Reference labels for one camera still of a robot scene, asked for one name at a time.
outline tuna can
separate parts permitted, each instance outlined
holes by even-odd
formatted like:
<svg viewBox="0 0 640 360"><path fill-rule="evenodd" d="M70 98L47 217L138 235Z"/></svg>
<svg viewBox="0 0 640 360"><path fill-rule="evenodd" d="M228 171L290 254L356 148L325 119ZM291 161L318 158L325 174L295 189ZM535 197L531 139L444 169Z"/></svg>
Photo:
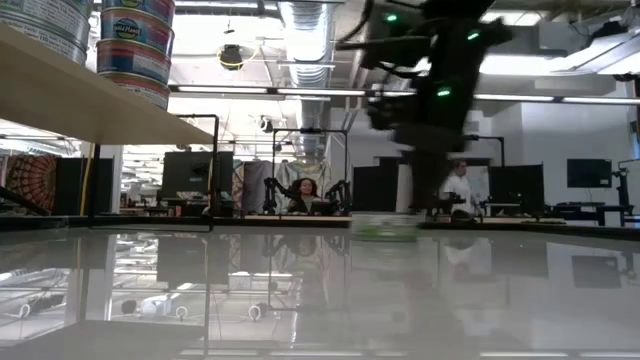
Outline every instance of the tuna can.
<svg viewBox="0 0 640 360"><path fill-rule="evenodd" d="M105 72L100 74L130 92L145 98L150 103L167 110L171 90L166 85L136 74Z"/></svg>
<svg viewBox="0 0 640 360"><path fill-rule="evenodd" d="M100 18L103 39L134 40L171 56L173 30L157 17L140 10L111 8L104 10Z"/></svg>
<svg viewBox="0 0 640 360"><path fill-rule="evenodd" d="M73 41L86 44L89 22L75 7L54 0L0 0L0 10L42 21Z"/></svg>
<svg viewBox="0 0 640 360"><path fill-rule="evenodd" d="M86 47L80 43L66 39L55 30L48 28L45 24L34 20L16 17L5 11L0 11L0 23L11 26L33 40L39 41L44 46L70 59L71 61L84 65L87 61Z"/></svg>
<svg viewBox="0 0 640 360"><path fill-rule="evenodd" d="M93 10L93 0L62 0L78 10L85 19L91 16Z"/></svg>
<svg viewBox="0 0 640 360"><path fill-rule="evenodd" d="M150 77L167 84L171 59L156 48L131 40L98 41L98 74L125 72Z"/></svg>
<svg viewBox="0 0 640 360"><path fill-rule="evenodd" d="M102 9L128 8L140 10L164 21L169 27L173 24L176 4L173 0L103 0Z"/></svg>

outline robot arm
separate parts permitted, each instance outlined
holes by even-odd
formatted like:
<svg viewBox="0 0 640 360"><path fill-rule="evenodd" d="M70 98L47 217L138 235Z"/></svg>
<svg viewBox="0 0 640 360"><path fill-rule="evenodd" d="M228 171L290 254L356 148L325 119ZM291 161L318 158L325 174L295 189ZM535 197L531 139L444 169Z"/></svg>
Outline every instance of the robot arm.
<svg viewBox="0 0 640 360"><path fill-rule="evenodd" d="M385 97L383 89L377 100L368 104L372 128L393 129L395 142L412 147L406 158L412 168L414 210L424 208L427 198L445 180L448 153L464 149L462 131L488 48L512 38L501 19L479 21L493 2L427 0L417 7L403 5L420 20L403 23L399 16L390 23L387 13L388 38L336 45L337 50L362 49L366 61L363 66L380 67L396 75L398 66L415 66L423 58L431 64L427 76L401 74L412 77L410 87L415 94ZM389 2L374 4L373 0L367 0L367 4L364 22L373 21L376 6L391 6ZM389 68L383 62L394 65Z"/></svg>
<svg viewBox="0 0 640 360"><path fill-rule="evenodd" d="M265 185L265 196L264 203L262 205L262 210L267 214L275 214L276 206L278 206L275 198L276 189L280 191L282 195L286 198L292 199L294 201L302 202L302 198L300 194L286 189L276 178L266 178L264 179Z"/></svg>

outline green led light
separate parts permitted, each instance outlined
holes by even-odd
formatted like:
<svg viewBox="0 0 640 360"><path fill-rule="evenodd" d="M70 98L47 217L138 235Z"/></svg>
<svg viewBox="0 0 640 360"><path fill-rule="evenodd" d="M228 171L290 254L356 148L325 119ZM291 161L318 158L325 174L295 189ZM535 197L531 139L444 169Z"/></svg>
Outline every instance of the green led light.
<svg viewBox="0 0 640 360"><path fill-rule="evenodd" d="M438 97L449 96L451 95L451 88L441 88L436 95L438 95Z"/></svg>

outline patterned tapestry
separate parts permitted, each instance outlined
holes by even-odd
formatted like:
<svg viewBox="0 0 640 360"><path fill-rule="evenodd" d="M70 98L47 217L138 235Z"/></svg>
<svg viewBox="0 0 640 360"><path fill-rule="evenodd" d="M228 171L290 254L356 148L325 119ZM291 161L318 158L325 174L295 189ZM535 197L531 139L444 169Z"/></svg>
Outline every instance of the patterned tapestry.
<svg viewBox="0 0 640 360"><path fill-rule="evenodd" d="M6 188L51 211L56 190L56 156L10 156Z"/></svg>
<svg viewBox="0 0 640 360"><path fill-rule="evenodd" d="M7 163L9 155L0 155L0 186L5 186L7 180Z"/></svg>
<svg viewBox="0 0 640 360"><path fill-rule="evenodd" d="M244 190L244 163L240 160L233 160L233 179L231 185L231 196L233 197L233 209L242 209L242 197Z"/></svg>
<svg viewBox="0 0 640 360"><path fill-rule="evenodd" d="M276 179L284 186L289 187L293 181L300 178L310 178L318 185L318 196L324 197L324 193L331 186L331 167L326 161L319 164L305 164L300 161L280 164L276 169ZM289 200L285 200L280 193L276 194L278 202L277 211L281 211L288 204Z"/></svg>

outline pipe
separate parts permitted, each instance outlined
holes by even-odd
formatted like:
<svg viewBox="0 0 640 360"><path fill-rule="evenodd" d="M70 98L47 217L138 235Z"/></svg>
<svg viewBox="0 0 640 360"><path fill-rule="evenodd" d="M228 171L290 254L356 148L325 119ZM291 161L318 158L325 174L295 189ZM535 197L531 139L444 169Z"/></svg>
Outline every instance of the pipe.
<svg viewBox="0 0 640 360"><path fill-rule="evenodd" d="M297 88L326 88L329 80L327 67L313 63L327 62L331 57L331 20L333 6L324 3L279 3L285 23L287 59L304 61L309 65L289 67L291 82ZM296 110L300 128L320 127L324 104L301 100ZM315 157L317 138L302 136L304 155Z"/></svg>

